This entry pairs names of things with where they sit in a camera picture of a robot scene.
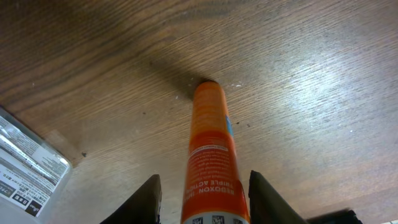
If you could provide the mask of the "orange tube white cap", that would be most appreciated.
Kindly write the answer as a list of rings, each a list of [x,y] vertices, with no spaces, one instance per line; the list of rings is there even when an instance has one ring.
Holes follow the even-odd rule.
[[[180,221],[250,222],[225,93],[217,82],[203,82],[194,92]]]

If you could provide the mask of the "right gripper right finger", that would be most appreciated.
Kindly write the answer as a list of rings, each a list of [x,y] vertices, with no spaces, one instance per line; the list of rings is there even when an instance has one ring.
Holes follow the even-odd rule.
[[[248,195],[252,224],[308,224],[264,176],[254,170],[249,179]]]

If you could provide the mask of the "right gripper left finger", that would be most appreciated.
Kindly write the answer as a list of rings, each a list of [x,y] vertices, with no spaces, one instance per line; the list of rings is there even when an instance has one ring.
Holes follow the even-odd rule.
[[[154,174],[101,224],[160,224],[161,201],[160,175]]]

